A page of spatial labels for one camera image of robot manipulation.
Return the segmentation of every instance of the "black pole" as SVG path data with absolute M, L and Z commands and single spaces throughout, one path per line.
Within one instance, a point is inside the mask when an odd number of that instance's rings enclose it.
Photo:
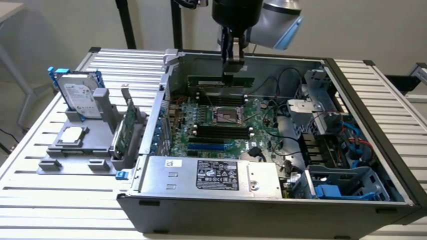
M 130 21 L 129 8 L 128 8 L 128 0 L 114 0 L 114 4 L 118 9 L 126 48 L 136 49 L 132 21 Z
M 173 30 L 173 47 L 178 50 L 182 49 L 182 19 L 180 5 L 170 0 L 172 11 L 172 30 Z

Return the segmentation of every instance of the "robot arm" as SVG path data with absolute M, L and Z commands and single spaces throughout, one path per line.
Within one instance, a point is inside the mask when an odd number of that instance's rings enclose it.
M 190 9 L 208 5 L 208 0 L 174 1 Z M 212 18 L 221 26 L 224 79 L 240 71 L 248 43 L 277 50 L 288 48 L 303 22 L 300 13 L 299 0 L 212 0 Z

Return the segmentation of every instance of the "blue pcie slot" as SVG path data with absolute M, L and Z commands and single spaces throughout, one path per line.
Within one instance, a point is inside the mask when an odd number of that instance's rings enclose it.
M 194 150 L 218 150 L 218 151 L 225 151 L 226 145 L 224 145 L 224 144 L 188 144 L 186 148 L 188 149 L 194 149 Z

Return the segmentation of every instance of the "motherboard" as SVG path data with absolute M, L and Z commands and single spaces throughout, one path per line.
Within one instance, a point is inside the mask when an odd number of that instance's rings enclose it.
M 230 102 L 186 98 L 169 106 L 172 128 L 170 156 L 220 158 L 283 165 L 277 130 L 277 112 L 268 111 L 277 104 L 272 100 L 251 98 Z M 249 151 L 257 150 L 261 156 Z

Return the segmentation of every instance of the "power supply label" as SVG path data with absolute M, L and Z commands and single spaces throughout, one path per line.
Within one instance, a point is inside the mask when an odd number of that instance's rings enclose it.
M 204 190 L 238 191 L 237 162 L 198 160 L 194 186 Z

